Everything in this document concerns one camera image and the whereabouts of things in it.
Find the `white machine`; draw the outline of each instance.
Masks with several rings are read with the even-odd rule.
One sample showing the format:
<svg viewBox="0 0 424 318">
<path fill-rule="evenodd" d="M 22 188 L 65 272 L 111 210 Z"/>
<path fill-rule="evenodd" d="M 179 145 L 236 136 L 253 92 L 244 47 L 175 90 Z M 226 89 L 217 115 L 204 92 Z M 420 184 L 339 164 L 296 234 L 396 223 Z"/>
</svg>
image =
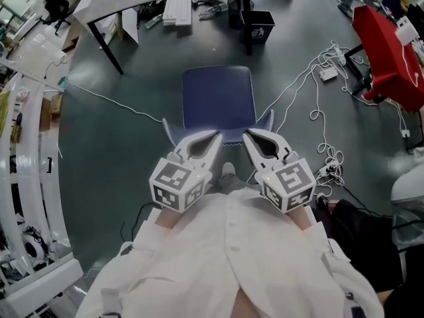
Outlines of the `white machine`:
<svg viewBox="0 0 424 318">
<path fill-rule="evenodd" d="M 309 202 L 316 186 L 306 159 L 299 159 L 284 138 L 261 129 L 243 134 L 255 179 L 262 195 L 285 213 Z M 209 169 L 221 147 L 218 131 L 203 131 L 184 138 L 161 158 L 149 179 L 153 201 L 183 213 L 203 194 L 212 178 Z"/>
<path fill-rule="evenodd" d="M 392 240 L 398 250 L 424 244 L 424 164 L 399 177 L 392 188 Z"/>
</svg>

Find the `trash bin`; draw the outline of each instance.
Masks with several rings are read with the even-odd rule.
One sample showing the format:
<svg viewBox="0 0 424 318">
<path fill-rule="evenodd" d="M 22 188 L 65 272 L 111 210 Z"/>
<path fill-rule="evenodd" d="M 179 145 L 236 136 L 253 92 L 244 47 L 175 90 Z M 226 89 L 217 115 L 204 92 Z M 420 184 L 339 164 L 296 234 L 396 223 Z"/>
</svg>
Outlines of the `trash bin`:
<svg viewBox="0 0 424 318">
<path fill-rule="evenodd" d="M 240 11 L 243 10 L 243 0 L 240 0 L 240 9 L 237 8 L 237 0 L 228 0 L 228 24 L 231 28 L 241 29 L 243 24 L 240 19 Z M 254 3 L 250 0 L 250 10 L 253 10 Z"/>
<path fill-rule="evenodd" d="M 242 28 L 240 31 L 240 41 L 244 42 L 244 11 L 240 12 Z M 272 28 L 276 25 L 272 15 L 268 11 L 251 11 L 250 12 L 250 23 L 252 32 L 252 44 L 264 44 L 268 39 Z"/>
</svg>

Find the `hand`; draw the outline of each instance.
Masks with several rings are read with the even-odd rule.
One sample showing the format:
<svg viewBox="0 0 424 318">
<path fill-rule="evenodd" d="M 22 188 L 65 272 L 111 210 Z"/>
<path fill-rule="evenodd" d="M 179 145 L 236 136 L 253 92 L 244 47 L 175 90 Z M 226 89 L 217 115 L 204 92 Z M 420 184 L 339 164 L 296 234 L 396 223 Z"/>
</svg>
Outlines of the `hand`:
<svg viewBox="0 0 424 318">
<path fill-rule="evenodd" d="M 290 219 L 301 229 L 305 230 L 312 226 L 306 210 L 303 206 L 299 206 L 287 213 Z"/>
<path fill-rule="evenodd" d="M 182 215 L 182 213 L 178 213 L 177 211 L 173 211 L 164 207 L 161 210 L 155 224 L 161 227 L 165 227 L 166 229 L 173 229 L 176 223 L 178 223 L 178 221 L 181 219 Z"/>
</svg>

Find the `concrete floor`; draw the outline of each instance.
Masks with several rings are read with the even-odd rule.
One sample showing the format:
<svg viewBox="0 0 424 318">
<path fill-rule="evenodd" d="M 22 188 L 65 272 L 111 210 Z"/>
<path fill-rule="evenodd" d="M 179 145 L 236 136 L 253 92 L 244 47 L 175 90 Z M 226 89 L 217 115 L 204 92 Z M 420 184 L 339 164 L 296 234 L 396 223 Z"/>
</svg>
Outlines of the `concrete floor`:
<svg viewBox="0 0 424 318">
<path fill-rule="evenodd" d="M 62 51 L 69 29 L 70 27 L 64 23 L 56 36 L 54 35 L 56 31 L 54 25 L 38 23 L 25 35 L 19 47 L 12 51 L 7 59 L 16 62 L 22 69 L 43 78 L 48 65 L 51 62 L 59 64 L 64 56 L 63 64 L 51 65 L 47 71 L 47 82 L 56 85 L 61 77 L 68 74 L 74 53 L 74 50 L 67 53 Z"/>
<path fill-rule="evenodd" d="M 244 54 L 239 34 L 228 27 L 226 15 L 199 22 L 193 12 L 189 30 L 158 25 L 146 31 L 141 27 L 139 47 L 129 37 L 122 42 L 114 39 L 111 49 L 124 68 L 123 76 L 86 34 L 75 51 L 68 79 L 138 111 L 182 124 L 180 81 L 184 70 L 244 65 L 252 72 L 260 115 L 313 57 L 330 46 L 330 40 L 351 48 L 359 44 L 335 0 L 253 1 L 256 10 L 272 13 L 276 26 L 266 45 L 255 46 L 252 56 Z M 355 101 L 341 91 L 340 77 L 319 85 L 327 140 L 344 152 L 347 188 L 370 209 L 390 213 L 392 184 L 414 165 L 405 152 L 395 108 L 387 103 L 367 107 Z M 124 237 L 131 239 L 136 214 L 151 199 L 148 178 L 172 145 L 160 124 L 74 86 L 66 91 L 59 141 L 64 156 L 60 161 L 63 211 L 75 257 L 85 270 L 101 268 L 122 243 L 119 229 L 124 221 Z M 294 91 L 290 89 L 275 105 L 277 125 Z M 280 131 L 293 149 L 307 158 L 313 171 L 326 157 L 317 153 L 323 141 L 322 120 L 309 120 L 315 98 L 315 84 L 308 78 Z M 417 116 L 405 118 L 412 141 L 419 140 Z M 250 175 L 252 167 L 243 147 L 224 149 L 216 169 L 225 160 L 235 164 L 242 179 Z M 334 187 L 333 197 L 352 200 L 341 187 Z"/>
</svg>

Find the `white shirt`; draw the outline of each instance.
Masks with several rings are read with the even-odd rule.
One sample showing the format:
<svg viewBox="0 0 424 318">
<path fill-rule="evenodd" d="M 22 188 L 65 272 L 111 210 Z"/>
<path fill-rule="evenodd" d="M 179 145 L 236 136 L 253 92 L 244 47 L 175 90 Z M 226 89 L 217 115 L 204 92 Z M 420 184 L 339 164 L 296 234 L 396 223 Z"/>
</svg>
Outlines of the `white shirt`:
<svg viewBox="0 0 424 318">
<path fill-rule="evenodd" d="M 320 223 L 301 231 L 251 189 L 206 195 L 172 230 L 145 222 L 133 247 L 102 269 L 77 317 L 103 313 L 102 288 L 119 290 L 123 317 L 230 317 L 239 288 L 261 317 L 346 317 L 345 292 L 384 316 Z"/>
</svg>

